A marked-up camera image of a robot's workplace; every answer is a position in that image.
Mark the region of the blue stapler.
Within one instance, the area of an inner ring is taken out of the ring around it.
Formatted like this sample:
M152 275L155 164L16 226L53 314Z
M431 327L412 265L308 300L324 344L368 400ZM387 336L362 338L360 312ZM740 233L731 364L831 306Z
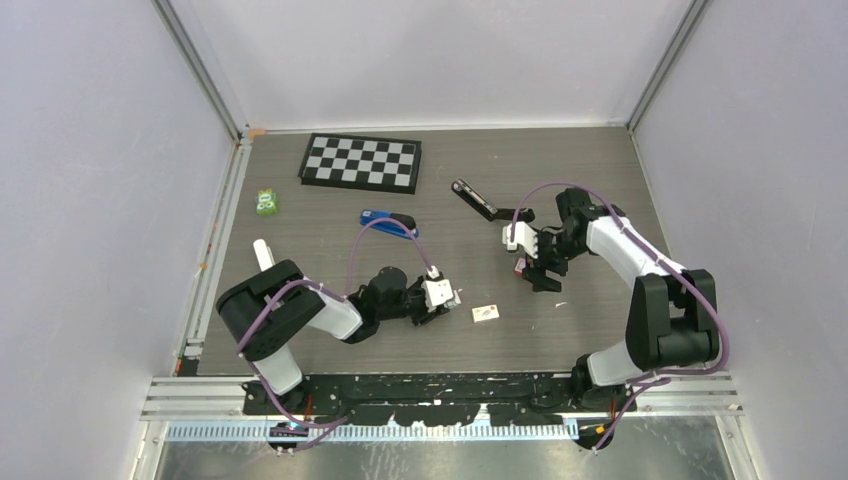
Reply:
M407 214L365 209L359 215L359 223L361 226L404 239L419 237L416 220Z

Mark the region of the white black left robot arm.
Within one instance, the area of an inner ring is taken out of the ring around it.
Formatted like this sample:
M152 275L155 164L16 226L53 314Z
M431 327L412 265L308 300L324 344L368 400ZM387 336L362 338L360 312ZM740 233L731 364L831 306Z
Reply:
M237 353L269 387L270 403L293 414L307 398L304 375L289 347L302 329L355 344L373 336L384 321L408 319L422 326L460 303L458 291L437 269L410 283L404 271L386 266L342 297L284 260L226 290L215 309L237 341Z

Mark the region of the white staple box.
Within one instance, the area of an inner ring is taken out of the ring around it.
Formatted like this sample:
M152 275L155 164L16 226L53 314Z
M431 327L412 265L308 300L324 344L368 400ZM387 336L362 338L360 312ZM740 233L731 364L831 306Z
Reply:
M471 310L474 323L486 322L500 317L499 309L495 304L475 307Z

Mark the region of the black stapler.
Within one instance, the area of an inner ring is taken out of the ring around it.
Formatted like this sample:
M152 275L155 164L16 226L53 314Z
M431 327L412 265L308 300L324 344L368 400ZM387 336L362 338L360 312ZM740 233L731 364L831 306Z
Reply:
M510 221L515 213L518 214L519 221L532 222L535 220L535 212L530 208L515 210L495 207L462 178L452 182L451 190L488 222Z

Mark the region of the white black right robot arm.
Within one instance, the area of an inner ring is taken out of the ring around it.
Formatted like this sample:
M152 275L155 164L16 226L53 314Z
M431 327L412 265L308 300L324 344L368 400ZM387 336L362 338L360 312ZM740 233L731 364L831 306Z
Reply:
M514 214L502 230L505 248L524 254L523 278L536 292L558 292L569 262L590 254L606 261L631 292L623 340L580 357L572 368L567 390L574 403L596 410L636 380L719 368L726 333L712 275L670 260L621 209L591 190L566 185L555 201L559 227L536 228Z

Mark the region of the red staple box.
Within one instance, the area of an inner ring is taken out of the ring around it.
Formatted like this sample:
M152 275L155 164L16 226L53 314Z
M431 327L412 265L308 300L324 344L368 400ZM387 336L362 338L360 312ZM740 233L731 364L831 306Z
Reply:
M514 267L514 271L517 275L522 276L524 269L526 268L526 260L524 258L519 258Z

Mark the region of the white stapler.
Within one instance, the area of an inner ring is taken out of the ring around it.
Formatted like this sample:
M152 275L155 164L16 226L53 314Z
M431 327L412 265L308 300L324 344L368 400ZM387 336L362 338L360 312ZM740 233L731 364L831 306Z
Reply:
M256 256L259 269L264 272L275 265L273 253L264 239L257 239L253 242L253 250Z

